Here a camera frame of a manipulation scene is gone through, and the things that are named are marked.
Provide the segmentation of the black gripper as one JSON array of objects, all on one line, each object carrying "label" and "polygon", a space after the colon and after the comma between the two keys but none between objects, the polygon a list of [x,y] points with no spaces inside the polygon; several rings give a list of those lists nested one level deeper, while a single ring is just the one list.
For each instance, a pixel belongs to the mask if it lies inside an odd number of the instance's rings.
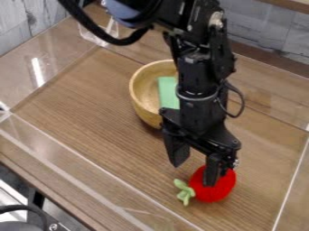
[{"label": "black gripper", "polygon": [[214,187],[221,169],[233,169],[238,160],[241,141],[226,128],[229,92],[216,90],[210,95],[186,94],[177,90],[179,109],[162,107],[162,132],[167,158],[175,168],[190,157],[190,149],[206,156],[203,186]]}]

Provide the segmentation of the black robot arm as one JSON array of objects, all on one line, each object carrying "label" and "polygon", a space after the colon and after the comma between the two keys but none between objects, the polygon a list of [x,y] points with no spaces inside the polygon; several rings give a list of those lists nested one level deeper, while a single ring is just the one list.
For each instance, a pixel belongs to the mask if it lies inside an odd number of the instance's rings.
[{"label": "black robot arm", "polygon": [[103,41],[118,46],[135,43],[157,25],[178,71],[174,94],[179,108],[163,106],[162,132],[174,166],[190,157],[190,149],[206,156],[202,184],[213,187],[233,170],[241,141],[225,126],[232,114],[229,92],[241,91],[229,83],[237,57],[232,52],[228,18],[218,0],[104,0],[107,13],[134,32],[117,38],[95,23],[75,0],[58,0],[82,26]]}]

